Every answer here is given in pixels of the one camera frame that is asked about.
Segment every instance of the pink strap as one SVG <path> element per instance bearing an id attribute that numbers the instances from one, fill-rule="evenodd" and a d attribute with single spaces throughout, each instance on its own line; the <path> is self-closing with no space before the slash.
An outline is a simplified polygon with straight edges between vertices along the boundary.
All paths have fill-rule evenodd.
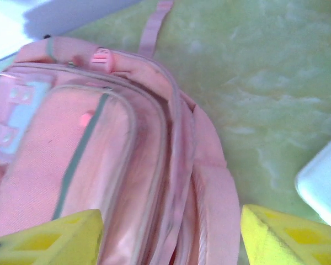
<path id="1" fill-rule="evenodd" d="M 140 47 L 138 48 L 139 54 L 146 57 L 153 57 L 158 32 L 166 15 L 172 9 L 173 4 L 174 0 L 160 0 L 158 2 L 156 12 L 150 16 L 143 30 Z"/>

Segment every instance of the backpack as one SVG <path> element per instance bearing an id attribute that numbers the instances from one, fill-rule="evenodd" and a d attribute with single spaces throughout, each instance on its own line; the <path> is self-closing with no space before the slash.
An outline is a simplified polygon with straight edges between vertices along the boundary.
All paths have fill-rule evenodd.
<path id="1" fill-rule="evenodd" d="M 0 237 L 100 209 L 98 264 L 236 264 L 240 208 L 216 129 L 152 60 L 53 37 L 0 73 Z"/>

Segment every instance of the light blue patch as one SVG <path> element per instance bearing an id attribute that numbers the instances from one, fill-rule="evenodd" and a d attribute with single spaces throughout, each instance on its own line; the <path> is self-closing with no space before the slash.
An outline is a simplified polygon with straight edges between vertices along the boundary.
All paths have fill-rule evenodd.
<path id="1" fill-rule="evenodd" d="M 34 97 L 31 103 L 28 105 L 17 105 L 9 118 L 8 126 L 17 128 L 19 131 L 9 146 L 0 147 L 0 151 L 8 155 L 16 153 L 16 150 L 21 142 L 23 135 L 26 132 L 28 125 L 31 122 L 31 119 L 38 110 L 41 102 L 45 98 L 51 86 L 49 83 L 35 81 L 28 82 L 27 85 L 35 87 Z"/>

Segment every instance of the pink fabric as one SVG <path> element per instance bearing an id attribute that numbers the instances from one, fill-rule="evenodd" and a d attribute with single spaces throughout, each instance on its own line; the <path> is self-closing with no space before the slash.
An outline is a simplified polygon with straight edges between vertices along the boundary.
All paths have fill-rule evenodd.
<path id="1" fill-rule="evenodd" d="M 148 19 L 143 30 L 138 53 L 145 57 L 153 57 L 156 49 L 157 36 L 162 27 L 163 20 L 172 9 L 174 0 L 160 0 L 156 12 Z"/>
<path id="2" fill-rule="evenodd" d="M 65 88 L 45 99 L 6 171 L 0 235 L 50 220 L 86 129 L 81 120 L 109 93 L 63 206 L 63 215 L 101 209 L 99 264 L 170 264 L 175 249 L 174 264 L 236 264 L 238 196 L 203 110 L 150 59 L 110 50 L 109 73 L 106 58 L 92 67 L 96 45 L 71 38 L 52 43 L 62 63 L 49 61 L 43 40 L 25 46 L 7 69 L 52 76 L 54 86 Z M 69 67 L 76 56 L 80 66 Z"/>
<path id="3" fill-rule="evenodd" d="M 34 87 L 16 84 L 14 87 L 10 89 L 11 93 L 15 93 L 14 97 L 9 97 L 8 101 L 14 104 L 25 104 L 29 105 L 32 103 L 32 99 L 34 97 Z"/>
<path id="4" fill-rule="evenodd" d="M 7 103 L 9 101 L 10 90 L 16 83 L 17 81 L 13 78 L 0 76 L 0 123 L 5 124 L 11 114 L 12 105 Z"/>

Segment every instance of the floor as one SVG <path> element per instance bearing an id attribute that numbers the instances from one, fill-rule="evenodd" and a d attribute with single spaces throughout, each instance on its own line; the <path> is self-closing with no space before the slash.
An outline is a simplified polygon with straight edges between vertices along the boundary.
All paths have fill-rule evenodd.
<path id="1" fill-rule="evenodd" d="M 67 35 L 137 51 L 155 3 Z M 331 0 L 177 1 L 155 57 L 215 124 L 241 204 L 321 221 L 294 180 L 331 139 Z"/>

